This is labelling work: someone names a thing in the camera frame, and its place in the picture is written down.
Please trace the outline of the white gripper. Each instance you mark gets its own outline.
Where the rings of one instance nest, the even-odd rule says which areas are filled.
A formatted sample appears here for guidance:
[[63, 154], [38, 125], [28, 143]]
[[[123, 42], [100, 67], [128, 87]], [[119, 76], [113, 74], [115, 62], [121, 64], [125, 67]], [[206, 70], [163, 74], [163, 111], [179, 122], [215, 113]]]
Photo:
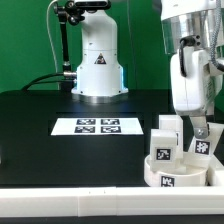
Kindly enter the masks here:
[[179, 55], [171, 58], [170, 74], [173, 106], [180, 116], [191, 116], [194, 136], [206, 139], [209, 127], [204, 116], [214, 100], [214, 81], [208, 72], [208, 53], [195, 51], [193, 47], [184, 48], [186, 76], [181, 75]]

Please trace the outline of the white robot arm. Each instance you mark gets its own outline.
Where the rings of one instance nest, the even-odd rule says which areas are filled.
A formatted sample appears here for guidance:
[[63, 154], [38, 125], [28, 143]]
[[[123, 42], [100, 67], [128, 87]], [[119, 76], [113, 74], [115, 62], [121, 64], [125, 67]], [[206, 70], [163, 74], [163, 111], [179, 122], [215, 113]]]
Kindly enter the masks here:
[[[78, 67], [76, 93], [112, 97], [123, 90], [117, 62], [117, 27], [105, 10], [113, 0], [74, 0], [84, 11], [83, 59]], [[173, 106], [191, 120], [194, 136], [210, 134], [207, 116], [222, 88], [224, 57], [224, 0], [158, 0], [165, 51], [171, 56]]]

